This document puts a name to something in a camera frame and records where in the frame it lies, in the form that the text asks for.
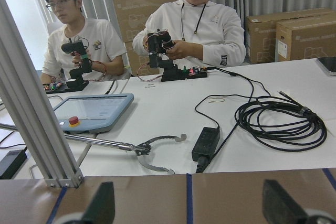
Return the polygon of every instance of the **white sweatshirt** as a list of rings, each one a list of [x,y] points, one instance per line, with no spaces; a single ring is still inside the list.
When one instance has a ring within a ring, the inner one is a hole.
[[[246,54],[244,29],[240,18],[231,7],[208,2],[194,6],[186,0],[161,5],[147,20],[146,27],[133,40],[133,48],[139,55],[147,55],[142,41],[148,33],[168,30],[172,40],[182,40],[203,45],[203,61],[187,56],[174,60],[179,69],[191,67],[230,67],[240,65]],[[201,16],[197,34],[194,34]]]

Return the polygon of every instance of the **black device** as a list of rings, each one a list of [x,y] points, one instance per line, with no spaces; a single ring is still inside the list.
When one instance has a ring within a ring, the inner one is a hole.
[[[336,56],[320,57],[317,58],[317,61],[329,75],[336,76]]]
[[[0,161],[0,179],[11,179],[27,159],[25,150],[9,151]]]
[[[200,133],[196,144],[191,152],[193,161],[197,162],[196,173],[202,173],[210,164],[211,159],[216,151],[220,138],[219,127],[204,127]]]
[[[326,216],[308,216],[276,180],[265,179],[262,190],[263,214],[269,224],[336,224]]]
[[[66,54],[79,53],[82,59],[82,64],[76,68],[69,71],[71,79],[66,81],[66,85],[60,83],[48,83],[44,84],[47,94],[51,93],[63,93],[63,92],[74,92],[83,90],[89,81],[83,79],[83,73],[91,73],[91,62],[86,53],[85,47],[82,40],[77,40],[75,42],[65,43],[61,46],[61,49]]]
[[[112,224],[115,217],[113,182],[101,183],[80,220],[63,224]]]
[[[148,34],[149,66],[151,68],[163,68],[161,81],[175,81],[207,77],[206,68],[178,69],[172,60],[163,60],[158,54],[165,54],[167,49],[174,46],[174,42],[168,31],[158,30]]]

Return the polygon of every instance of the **logo on shirt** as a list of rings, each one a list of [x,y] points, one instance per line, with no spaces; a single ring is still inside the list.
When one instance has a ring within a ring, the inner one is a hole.
[[[219,21],[219,17],[218,16],[214,16],[212,19],[210,19],[210,22],[214,22],[216,24],[218,24]]]
[[[101,48],[101,42],[97,40],[92,46],[95,50],[99,50]]]
[[[222,61],[220,63],[222,66],[227,65],[227,55],[222,55]]]

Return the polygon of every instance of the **touchscreen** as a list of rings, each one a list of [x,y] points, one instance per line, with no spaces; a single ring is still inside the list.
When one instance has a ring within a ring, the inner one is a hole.
[[[78,119],[108,119],[119,108],[125,97],[70,98],[55,110],[58,120],[72,116]]]

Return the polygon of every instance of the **blue tape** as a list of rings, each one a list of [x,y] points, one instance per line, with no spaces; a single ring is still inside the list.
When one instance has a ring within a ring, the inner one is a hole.
[[[332,187],[336,190],[336,179],[332,176],[328,168],[323,168],[322,170],[331,183]]]
[[[62,190],[61,190],[61,192],[58,195],[56,203],[55,203],[55,205],[54,205],[54,207],[53,207],[53,209],[52,209],[52,211],[50,213],[50,216],[49,216],[46,224],[51,224],[53,222],[53,220],[55,218],[55,215],[57,213],[58,207],[61,204],[61,201],[62,201],[63,196],[65,195],[66,191],[67,191],[67,187],[62,187]]]
[[[193,179],[187,173],[187,224],[193,224]]]

